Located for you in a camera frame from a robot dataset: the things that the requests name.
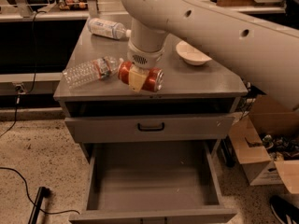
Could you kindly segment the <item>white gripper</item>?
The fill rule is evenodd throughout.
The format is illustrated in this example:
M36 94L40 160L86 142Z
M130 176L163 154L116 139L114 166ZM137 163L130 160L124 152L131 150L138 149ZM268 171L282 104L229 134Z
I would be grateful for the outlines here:
M134 65L129 70L129 87L136 92L140 92L148 77L149 70L155 67L162 59L164 49L149 52L137 48L131 41L128 42L127 58Z

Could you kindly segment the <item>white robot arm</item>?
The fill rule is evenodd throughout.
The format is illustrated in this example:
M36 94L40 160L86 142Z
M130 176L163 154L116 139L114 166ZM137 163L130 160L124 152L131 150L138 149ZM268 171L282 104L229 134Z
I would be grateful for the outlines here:
M132 17L128 59L150 69L169 34L292 111L299 108L299 31L203 0L121 0Z

